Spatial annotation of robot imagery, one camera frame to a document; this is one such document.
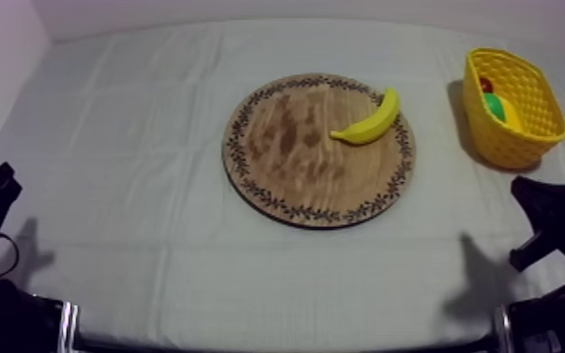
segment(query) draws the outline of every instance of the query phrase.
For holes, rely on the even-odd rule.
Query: white tablecloth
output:
[[[565,52],[431,27],[198,23],[56,45],[0,133],[0,162],[24,185],[4,226],[24,246],[16,280],[80,304],[83,332],[161,345],[345,351],[477,337],[498,304],[565,283],[565,258],[521,275],[506,265],[531,231],[514,174],[476,161],[459,133],[476,46],[540,66],[565,114]],[[275,223],[223,172],[237,104],[304,72],[401,96],[414,176],[370,222]],[[526,175],[565,183],[565,142]]]

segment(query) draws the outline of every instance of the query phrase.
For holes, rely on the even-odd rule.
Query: toy fruit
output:
[[[388,130],[399,114],[399,109],[399,96],[394,89],[388,88],[376,112],[344,130],[331,131],[329,136],[354,145],[368,144]]]
[[[484,93],[493,93],[493,83],[489,79],[480,77],[480,86]]]
[[[486,100],[488,110],[490,110],[497,119],[505,122],[506,116],[504,114],[504,107],[501,105],[501,99],[493,93],[484,93],[484,100]]]
[[[519,114],[517,113],[517,110],[514,108],[514,105],[501,96],[497,96],[497,97],[499,98],[499,101],[501,101],[501,106],[504,110],[506,125],[508,125],[508,127],[513,130],[518,130],[518,131],[523,130],[521,119],[519,118]]]

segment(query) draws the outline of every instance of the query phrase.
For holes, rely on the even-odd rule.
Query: wood grain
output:
[[[309,228],[361,223],[391,206],[414,167],[403,115],[381,138],[351,146],[328,137],[372,114],[383,99],[369,86],[329,74],[285,77],[243,100],[225,130],[222,161],[253,207]]]

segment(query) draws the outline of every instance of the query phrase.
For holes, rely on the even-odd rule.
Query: cable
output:
[[[13,252],[15,253],[15,259],[13,260],[11,267],[0,273],[0,278],[2,278],[18,267],[18,264],[20,263],[20,248],[18,248],[18,244],[16,244],[15,241],[13,241],[13,239],[8,235],[0,233],[0,238],[8,240],[11,246],[13,246]]]

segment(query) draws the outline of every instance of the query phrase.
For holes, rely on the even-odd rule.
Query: green toy fruit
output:
[[[484,99],[486,100],[486,106],[488,110],[493,113],[497,119],[501,121],[506,121],[506,116],[504,115],[504,107],[501,104],[501,100],[494,93],[484,93]]]

